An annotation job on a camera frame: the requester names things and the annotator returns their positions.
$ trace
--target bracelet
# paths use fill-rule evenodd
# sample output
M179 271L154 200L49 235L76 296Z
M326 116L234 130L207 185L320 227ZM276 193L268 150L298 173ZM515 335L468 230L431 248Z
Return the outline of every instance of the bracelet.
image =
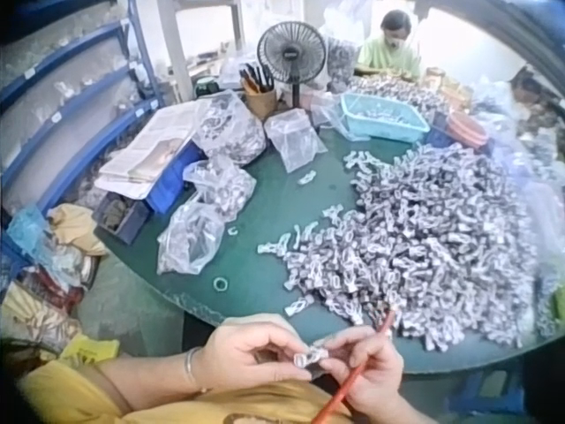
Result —
M196 387L199 387L198 383L196 382L196 378L194 378L194 374L192 373L192 356L194 356L194 353L196 353L197 351L201 350L202 348L200 346L197 347L193 347L191 350L189 350L186 353L185 356L185 375L186 378L188 378L191 383L193 383ZM200 393L206 393L207 389L204 388L200 388Z

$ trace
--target orange bowl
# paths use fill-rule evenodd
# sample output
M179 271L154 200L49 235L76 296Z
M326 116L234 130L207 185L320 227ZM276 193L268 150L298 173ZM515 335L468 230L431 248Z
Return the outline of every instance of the orange bowl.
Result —
M448 133L471 148L480 148L488 140L488 134L482 125L462 112L453 112L449 115Z

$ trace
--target green table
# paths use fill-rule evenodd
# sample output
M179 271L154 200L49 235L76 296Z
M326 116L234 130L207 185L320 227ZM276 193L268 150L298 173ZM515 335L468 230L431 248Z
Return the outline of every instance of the green table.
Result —
M324 131L321 137L329 152L316 156L313 163L291 174L286 173L281 158L272 148L246 168L257 179L257 186L236 222L227 225L228 228L236 226L238 235L230 237L224 233L216 257L198 276L176 273L157 276L155 272L156 239L167 227L169 216L151 218L132 246L122 244L100 228L96 234L110 251L165 299L205 322L218 325L227 316L261 312L284 314L284 307L296 300L298 293L283 288L287 276L283 262L273 255L257 254L257 245L276 242L284 232L293 232L294 224L303 227L311 221L322 222L321 211L331 205L342 203L346 210L354 207L357 195L350 187L351 174L343 167L343 157L352 149L370 150L386 162L392 162L393 157L407 149L405 144L386 140L351 143L333 131ZM298 185L297 181L309 170L317 172L314 181ZM188 197L189 193L185 193L172 210ZM213 288L213 281L219 276L229 281L225 292ZM319 304L295 315L290 323L308 343L349 325ZM523 349L515 349L469 333L460 345L440 353L426 352L419 340L401 337L395 340L409 374L481 367L545 342L532 336Z

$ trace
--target black fan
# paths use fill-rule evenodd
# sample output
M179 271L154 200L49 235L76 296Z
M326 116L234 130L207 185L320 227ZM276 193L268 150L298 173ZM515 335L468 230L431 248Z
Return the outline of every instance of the black fan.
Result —
M326 43L304 22L281 22L270 27L257 46L259 62L275 80L292 84L292 106L300 104L300 84L316 78L326 63Z

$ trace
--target newspaper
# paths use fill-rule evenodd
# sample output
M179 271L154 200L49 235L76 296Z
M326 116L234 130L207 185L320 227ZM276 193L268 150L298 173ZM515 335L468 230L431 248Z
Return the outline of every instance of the newspaper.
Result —
M190 142L205 108L205 102L186 102L158 110L132 143L100 168L94 185L131 199L145 199Z

